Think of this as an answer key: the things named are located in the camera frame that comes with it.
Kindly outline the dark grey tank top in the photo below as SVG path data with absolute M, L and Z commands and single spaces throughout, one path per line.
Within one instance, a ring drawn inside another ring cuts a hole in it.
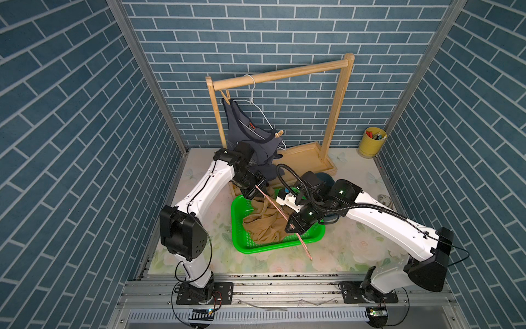
M 278 154 L 282 137 L 277 137 L 277 130 L 263 130 L 254 125 L 236 100 L 222 99 L 221 103 L 228 124 L 227 148 L 234 149 L 239 143 L 250 145 L 253 155 L 249 161 L 249 169 L 252 172 L 259 171 L 267 181 L 276 179 L 277 171 L 273 161 L 282 157 L 281 154 Z

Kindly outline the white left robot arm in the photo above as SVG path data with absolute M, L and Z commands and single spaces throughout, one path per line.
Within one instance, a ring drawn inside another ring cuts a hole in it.
M 244 142 L 233 150 L 221 148 L 192 191 L 176 205 L 165 206 L 160 212 L 160 242 L 182 266 L 185 277 L 177 281 L 193 304 L 208 303 L 214 293 L 211 261 L 203 255 L 205 247 L 212 245 L 212 238 L 203 225 L 208 208 L 229 182 L 248 200 L 267 191 L 264 176 L 249 169 L 253 154 L 251 145 Z

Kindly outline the floral table mat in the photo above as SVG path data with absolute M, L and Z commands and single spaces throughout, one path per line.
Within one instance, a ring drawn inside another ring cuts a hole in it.
M 215 152 L 215 149 L 190 150 L 173 204 L 183 199 L 204 176 Z M 329 157 L 337 168 L 335 180 L 349 180 L 375 199 L 389 195 L 373 159 L 365 159 L 357 149 L 351 148 L 330 149 Z M 390 265 L 407 255 L 383 235 L 349 219 L 339 219 L 338 223 L 327 226 L 322 240 L 308 245 L 312 260 L 301 245 L 243 254 L 234 247 L 231 238 L 232 201 L 229 186 L 226 186 L 205 215 L 204 226 L 212 237 L 214 254 L 210 268 L 215 274 L 365 273 L 371 266 Z M 159 243 L 148 274 L 173 276 L 177 264 L 175 256 Z

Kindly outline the yellow pen cup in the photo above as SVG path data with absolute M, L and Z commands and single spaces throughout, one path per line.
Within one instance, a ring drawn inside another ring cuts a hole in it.
M 358 146 L 358 152 L 365 158 L 373 158 L 378 155 L 387 141 L 388 134 L 378 127 L 368 127 L 362 136 Z

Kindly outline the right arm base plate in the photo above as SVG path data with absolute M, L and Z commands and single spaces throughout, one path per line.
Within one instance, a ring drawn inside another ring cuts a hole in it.
M 339 282 L 338 288 L 345 304 L 397 304 L 399 302 L 394 291 L 384 294 L 372 287 L 362 288 L 360 282 Z

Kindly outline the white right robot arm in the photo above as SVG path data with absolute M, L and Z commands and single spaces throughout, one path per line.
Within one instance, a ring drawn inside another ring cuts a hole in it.
M 425 227 L 348 180 L 328 184 L 311 171 L 298 178 L 294 189 L 281 190 L 276 202 L 293 211 L 286 224 L 288 233 L 303 234 L 315 223 L 337 215 L 375 230 L 406 252 L 398 263 L 368 269 L 358 288 L 366 301 L 380 303 L 394 290 L 412 285 L 431 292 L 443 290 L 454 237 L 449 229 Z

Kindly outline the wooden clothes rack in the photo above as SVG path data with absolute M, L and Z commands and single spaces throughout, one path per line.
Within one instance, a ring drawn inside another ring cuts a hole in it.
M 221 90 L 270 85 L 259 101 L 271 116 L 273 127 L 283 130 L 285 145 L 279 154 L 294 169 L 320 169 L 335 174 L 329 148 L 355 148 L 358 135 L 368 119 L 346 106 L 345 93 L 351 79 L 355 56 L 341 60 L 282 69 L 256 75 L 215 81 L 205 79 L 219 130 L 221 145 L 227 145 L 227 122 L 221 118 Z

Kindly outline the dark teal plastic bin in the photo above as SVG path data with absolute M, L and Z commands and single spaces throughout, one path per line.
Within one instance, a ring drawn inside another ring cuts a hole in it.
M 300 181 L 295 183 L 296 189 L 293 193 L 293 195 L 296 196 L 295 205 L 306 205 L 310 203 L 307 191 L 309 191 L 312 200 L 317 204 L 323 205 L 327 199 L 327 194 L 335 183 L 331 175 L 322 172 L 315 174 L 312 171 L 307 171 L 302 175 L 301 180 L 305 183 L 307 188 L 304 189 Z M 278 197 L 284 200 L 288 194 L 292 194 L 292 192 L 287 188 L 284 188 L 279 190 Z

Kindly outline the green plastic basket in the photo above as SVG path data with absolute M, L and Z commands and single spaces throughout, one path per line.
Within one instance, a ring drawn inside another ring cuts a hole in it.
M 267 252 L 275 249 L 289 248 L 301 245 L 296 234 L 290 234 L 283 241 L 279 243 L 270 243 L 266 245 L 258 245 L 255 243 L 248 232 L 245 231 L 242 220 L 253 212 L 250 201 L 243 196 L 238 196 L 231 204 L 231 229 L 232 241 L 234 247 L 244 254 L 256 254 L 260 252 Z M 315 223 L 306 233 L 301 235 L 305 244 L 315 243 L 325 236 L 325 228 Z

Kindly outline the pink wire hanger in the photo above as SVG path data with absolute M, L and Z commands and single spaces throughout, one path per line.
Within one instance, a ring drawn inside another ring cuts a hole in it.
M 277 205 L 272 199 L 270 196 L 268 196 L 258 185 L 255 186 L 255 188 L 272 204 L 274 205 L 274 207 L 278 210 L 278 212 L 283 216 L 283 218 L 285 220 L 288 220 L 288 216 L 282 211 L 282 209 L 279 207 L 279 205 Z M 299 233 L 295 233 L 298 240 L 301 242 L 301 245 L 302 247 L 304 248 L 305 250 L 305 253 L 308 255 L 308 258 L 310 259 L 310 261 L 312 262 L 313 261 L 313 257 L 307 247 L 307 245 L 304 243 L 304 240 L 301 238 L 301 235 Z

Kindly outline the tan tank top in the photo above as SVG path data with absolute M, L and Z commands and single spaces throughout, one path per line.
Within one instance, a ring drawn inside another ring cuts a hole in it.
M 285 231 L 287 220 L 268 200 L 250 201 L 253 212 L 242 220 L 243 227 L 251 239 L 258 245 L 279 243 L 290 234 Z M 289 217 L 293 210 L 287 206 L 279 206 Z

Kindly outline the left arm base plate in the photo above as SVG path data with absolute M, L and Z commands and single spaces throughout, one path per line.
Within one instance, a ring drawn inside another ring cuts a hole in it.
M 234 283 L 233 282 L 214 282 L 207 284 L 205 288 L 197 288 L 191 284 L 182 283 L 176 289 L 177 305 L 198 305 L 198 304 L 231 304 Z

